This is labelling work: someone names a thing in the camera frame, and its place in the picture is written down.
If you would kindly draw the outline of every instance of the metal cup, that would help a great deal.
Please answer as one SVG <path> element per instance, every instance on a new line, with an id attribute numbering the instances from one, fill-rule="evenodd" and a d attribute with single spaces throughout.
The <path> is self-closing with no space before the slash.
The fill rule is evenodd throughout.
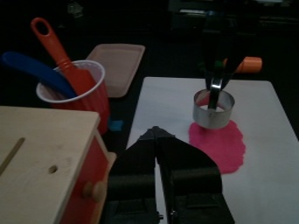
<path id="1" fill-rule="evenodd" d="M 235 99 L 229 92 L 222 90 L 217 108 L 209 108 L 210 100 L 211 91 L 209 89 L 203 89 L 195 94 L 193 119 L 206 129 L 222 129 L 230 123 Z"/>

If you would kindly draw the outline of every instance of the red plastic cup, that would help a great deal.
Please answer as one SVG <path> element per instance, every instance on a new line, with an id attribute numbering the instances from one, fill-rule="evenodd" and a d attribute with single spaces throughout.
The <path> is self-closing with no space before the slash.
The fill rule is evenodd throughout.
<path id="1" fill-rule="evenodd" d="M 78 68 L 89 69 L 90 73 L 97 81 L 97 86 L 85 94 L 66 99 L 63 95 L 46 87 L 42 83 L 38 84 L 37 94 L 39 98 L 51 104 L 55 109 L 70 109 L 95 111 L 99 113 L 101 122 L 98 131 L 103 135 L 109 130 L 109 117 L 110 117 L 110 106 L 109 106 L 109 91 L 105 82 L 106 69 L 94 60 L 77 60 L 73 61 Z"/>

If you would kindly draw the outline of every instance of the pink tray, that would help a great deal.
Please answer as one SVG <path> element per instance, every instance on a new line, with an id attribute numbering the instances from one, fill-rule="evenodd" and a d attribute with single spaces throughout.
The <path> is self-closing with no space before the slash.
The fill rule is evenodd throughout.
<path id="1" fill-rule="evenodd" d="M 102 44 L 95 47 L 87 60 L 95 60 L 106 68 L 109 97 L 127 94 L 146 47 L 129 44 Z"/>

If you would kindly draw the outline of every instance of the blue handle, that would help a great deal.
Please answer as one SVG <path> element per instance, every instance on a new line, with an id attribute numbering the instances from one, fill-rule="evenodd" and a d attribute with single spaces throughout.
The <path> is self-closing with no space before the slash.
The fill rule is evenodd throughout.
<path id="1" fill-rule="evenodd" d="M 66 97 L 74 98 L 78 96 L 67 79 L 39 60 L 20 54 L 19 52 L 6 52 L 2 56 L 2 63 L 39 78 L 45 85 Z"/>

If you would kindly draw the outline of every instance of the orange spatula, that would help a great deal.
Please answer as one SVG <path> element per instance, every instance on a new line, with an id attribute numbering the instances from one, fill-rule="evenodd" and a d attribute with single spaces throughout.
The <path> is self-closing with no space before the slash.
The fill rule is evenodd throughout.
<path id="1" fill-rule="evenodd" d="M 38 25 L 43 25 L 47 29 L 47 32 L 41 31 Z M 85 94 L 89 90 L 94 88 L 97 82 L 90 74 L 87 69 L 79 69 L 71 63 L 71 59 L 65 51 L 62 42 L 54 32 L 54 29 L 49 21 L 37 17 L 31 23 L 33 31 L 42 41 L 43 46 L 46 47 L 50 55 L 53 56 L 58 67 L 61 68 L 62 73 L 65 74 L 75 92 L 78 95 Z"/>

